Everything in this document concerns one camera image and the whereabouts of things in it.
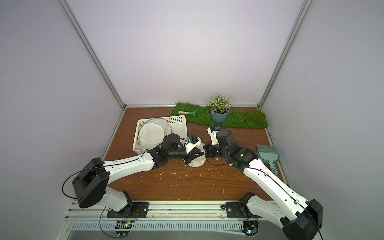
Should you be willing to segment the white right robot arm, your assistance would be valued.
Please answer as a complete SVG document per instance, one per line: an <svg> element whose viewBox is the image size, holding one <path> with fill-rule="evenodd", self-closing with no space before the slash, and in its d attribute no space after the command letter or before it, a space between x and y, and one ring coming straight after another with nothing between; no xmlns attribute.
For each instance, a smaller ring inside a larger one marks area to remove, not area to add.
<svg viewBox="0 0 384 240"><path fill-rule="evenodd" d="M248 147L240 147L229 130L218 126L207 129L211 142L205 146L208 159L220 157L259 185L273 200L269 203L247 193L240 202L247 213L280 227L289 240L313 240L320 235L323 207L307 200L269 170L259 156Z"/></svg>

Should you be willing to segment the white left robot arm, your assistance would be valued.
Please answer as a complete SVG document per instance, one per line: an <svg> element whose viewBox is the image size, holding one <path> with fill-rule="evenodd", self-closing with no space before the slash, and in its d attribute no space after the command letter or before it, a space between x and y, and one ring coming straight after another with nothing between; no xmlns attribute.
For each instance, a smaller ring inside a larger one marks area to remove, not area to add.
<svg viewBox="0 0 384 240"><path fill-rule="evenodd" d="M126 192L110 188L109 184L158 169L170 159L182 159L187 166L200 167L206 160L204 144L197 136L183 139L177 134L169 134L160 144L135 157L105 162L100 158L92 159L72 181L79 207L102 206L127 217L133 212L131 198Z"/></svg>

